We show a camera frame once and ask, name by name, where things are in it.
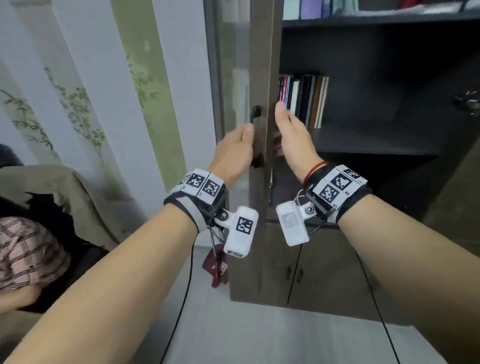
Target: hand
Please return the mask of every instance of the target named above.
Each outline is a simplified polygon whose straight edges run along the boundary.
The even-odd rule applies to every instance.
[[[322,159],[315,150],[305,124],[286,110],[282,101],[276,103],[275,121],[282,134],[282,151],[288,166],[303,182],[308,172]]]
[[[253,158],[253,124],[229,132],[215,148],[208,171],[220,177],[230,188],[250,166]]]

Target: plant illustration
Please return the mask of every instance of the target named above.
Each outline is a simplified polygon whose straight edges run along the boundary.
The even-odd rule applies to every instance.
[[[47,136],[47,133],[43,130],[42,125],[38,122],[35,115],[33,114],[33,110],[28,104],[28,101],[12,96],[7,91],[0,88],[0,91],[7,96],[7,100],[3,103],[5,105],[12,105],[15,107],[15,111],[19,112],[21,115],[20,120],[12,120],[13,124],[17,129],[29,129],[31,131],[38,132],[40,137],[36,137],[34,135],[26,134],[25,136],[28,138],[30,142],[40,143],[44,146],[48,147],[54,155],[56,153],[53,151],[53,144]]]
[[[127,61],[130,60],[130,55],[127,54]],[[140,106],[144,109],[145,103],[149,100],[158,100],[158,92],[147,92],[145,87],[153,83],[155,80],[152,76],[145,74],[144,71],[133,71],[133,65],[129,62],[128,67],[130,73],[132,74],[133,85],[135,86],[135,91],[137,93],[138,102]]]
[[[73,129],[93,145],[103,164],[102,145],[105,141],[105,134],[100,129],[93,129],[90,124],[90,99],[85,88],[76,87],[74,92],[68,93],[65,87],[54,82],[49,67],[45,67],[45,72],[52,86],[60,93],[60,103],[68,112],[67,117],[72,123]]]

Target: person's left hand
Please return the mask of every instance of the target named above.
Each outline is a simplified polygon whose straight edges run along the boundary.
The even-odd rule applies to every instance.
[[[223,179],[230,188],[250,166],[253,158],[253,124],[245,124],[227,133],[218,143],[208,171]]]

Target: row of books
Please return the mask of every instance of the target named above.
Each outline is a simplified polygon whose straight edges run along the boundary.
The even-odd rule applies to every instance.
[[[317,19],[359,11],[359,0],[284,0],[283,20]]]
[[[278,78],[278,99],[308,129],[322,126],[327,90],[328,77],[323,75],[281,75]]]

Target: cabinet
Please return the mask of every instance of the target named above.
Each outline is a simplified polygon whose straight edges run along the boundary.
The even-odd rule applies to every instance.
[[[282,1],[240,0],[234,10],[231,2],[208,3],[218,138],[241,123],[256,127],[257,168],[230,192],[229,204],[257,209],[259,227],[250,254],[229,258],[231,298],[378,320],[366,275],[386,322],[408,323],[365,266],[364,275],[336,226],[301,247],[285,244],[274,206],[292,200],[300,183],[272,155],[278,75],[329,76],[322,128],[310,130],[323,159],[348,165],[383,200],[447,236],[476,240],[478,233],[462,233],[462,222],[465,211],[480,216],[480,209],[467,193],[456,197],[478,180],[470,170],[480,155],[472,148],[480,123],[453,101],[480,88],[480,44],[467,36],[476,34],[480,13],[282,21]],[[389,5],[360,0],[361,10]],[[476,223],[470,218],[470,227]]]

